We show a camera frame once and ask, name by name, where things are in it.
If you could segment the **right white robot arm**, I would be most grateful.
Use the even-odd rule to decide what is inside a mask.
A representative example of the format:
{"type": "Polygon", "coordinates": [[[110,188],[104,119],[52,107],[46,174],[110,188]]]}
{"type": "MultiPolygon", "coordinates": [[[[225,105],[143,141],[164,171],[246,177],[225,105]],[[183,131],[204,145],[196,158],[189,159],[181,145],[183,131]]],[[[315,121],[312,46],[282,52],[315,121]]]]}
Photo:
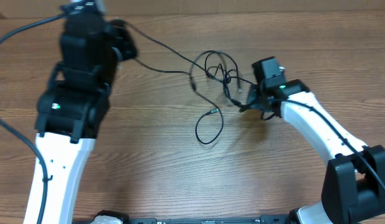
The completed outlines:
{"type": "Polygon", "coordinates": [[[257,82],[247,106],[292,125],[326,165],[319,202],[293,209],[277,223],[361,223],[385,214],[385,148],[345,130],[299,79],[288,81],[275,57],[252,64],[257,82]]]}

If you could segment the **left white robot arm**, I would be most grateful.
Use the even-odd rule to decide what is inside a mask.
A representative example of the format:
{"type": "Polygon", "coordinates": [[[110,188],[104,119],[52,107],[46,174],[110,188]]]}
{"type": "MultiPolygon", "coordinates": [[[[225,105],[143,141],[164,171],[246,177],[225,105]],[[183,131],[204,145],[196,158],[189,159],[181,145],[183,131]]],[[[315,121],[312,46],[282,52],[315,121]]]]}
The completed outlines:
{"type": "Polygon", "coordinates": [[[118,64],[137,49],[121,19],[69,16],[60,36],[62,60],[37,103],[35,169],[25,223],[70,223],[80,179],[110,107],[118,64]]]}

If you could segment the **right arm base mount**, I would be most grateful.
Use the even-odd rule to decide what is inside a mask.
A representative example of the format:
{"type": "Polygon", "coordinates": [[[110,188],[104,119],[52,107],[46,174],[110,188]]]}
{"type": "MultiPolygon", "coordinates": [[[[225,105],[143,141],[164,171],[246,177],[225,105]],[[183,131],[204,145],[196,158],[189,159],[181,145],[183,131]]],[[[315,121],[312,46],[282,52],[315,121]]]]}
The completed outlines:
{"type": "Polygon", "coordinates": [[[289,219],[296,224],[332,224],[320,201],[292,210],[289,219]]]}

